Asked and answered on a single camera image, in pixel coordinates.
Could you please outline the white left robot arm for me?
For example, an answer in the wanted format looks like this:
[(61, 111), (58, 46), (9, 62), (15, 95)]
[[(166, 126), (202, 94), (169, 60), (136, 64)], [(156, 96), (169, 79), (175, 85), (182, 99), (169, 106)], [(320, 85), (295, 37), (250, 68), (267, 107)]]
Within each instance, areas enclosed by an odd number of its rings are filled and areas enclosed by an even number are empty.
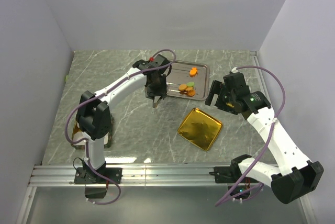
[(86, 176), (93, 183), (100, 183), (105, 177), (104, 138), (113, 126), (110, 111), (140, 88), (144, 88), (146, 98), (157, 107), (167, 97), (165, 71), (171, 64), (158, 52), (148, 61), (135, 62), (126, 74), (107, 87), (82, 94), (75, 120), (85, 145)]

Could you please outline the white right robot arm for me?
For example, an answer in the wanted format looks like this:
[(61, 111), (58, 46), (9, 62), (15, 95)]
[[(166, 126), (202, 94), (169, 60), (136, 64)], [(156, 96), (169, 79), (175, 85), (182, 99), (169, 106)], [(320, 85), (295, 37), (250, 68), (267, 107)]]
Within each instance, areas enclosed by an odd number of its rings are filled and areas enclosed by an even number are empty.
[(233, 160), (227, 171), (220, 172), (217, 167), (212, 174), (215, 181), (242, 183), (249, 177), (272, 189), (275, 197), (284, 204), (314, 191), (324, 172), (320, 162), (312, 162), (294, 143), (283, 128), (274, 109), (265, 95), (251, 92), (242, 73), (230, 73), (222, 82), (214, 80), (206, 105), (211, 105), (217, 95), (215, 106), (225, 112), (238, 115), (257, 131), (277, 163), (271, 166), (248, 154)]

